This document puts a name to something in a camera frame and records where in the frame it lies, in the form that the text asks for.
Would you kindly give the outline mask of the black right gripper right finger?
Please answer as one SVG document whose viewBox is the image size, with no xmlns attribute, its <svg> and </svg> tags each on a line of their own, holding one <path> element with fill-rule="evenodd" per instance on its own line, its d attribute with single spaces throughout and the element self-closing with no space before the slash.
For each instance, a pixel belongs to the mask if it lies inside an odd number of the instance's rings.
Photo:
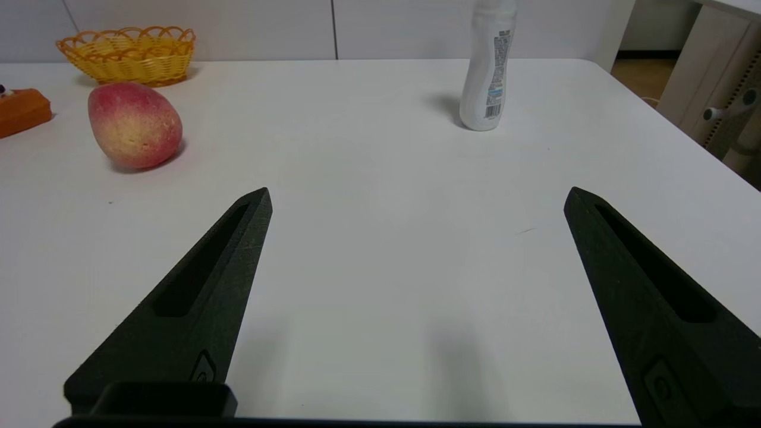
<svg viewBox="0 0 761 428">
<path fill-rule="evenodd" d="M 603 198 L 564 214 L 647 427 L 758 427 L 760 339 Z"/>
</svg>

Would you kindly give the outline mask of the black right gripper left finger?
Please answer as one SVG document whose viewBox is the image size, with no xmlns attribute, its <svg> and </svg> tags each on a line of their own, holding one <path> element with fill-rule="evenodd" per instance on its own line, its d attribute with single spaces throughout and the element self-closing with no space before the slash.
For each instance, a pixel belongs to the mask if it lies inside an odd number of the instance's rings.
<svg viewBox="0 0 761 428">
<path fill-rule="evenodd" d="M 225 382 L 272 212 L 266 188 L 227 209 L 65 381 L 73 414 L 117 382 Z"/>
</svg>

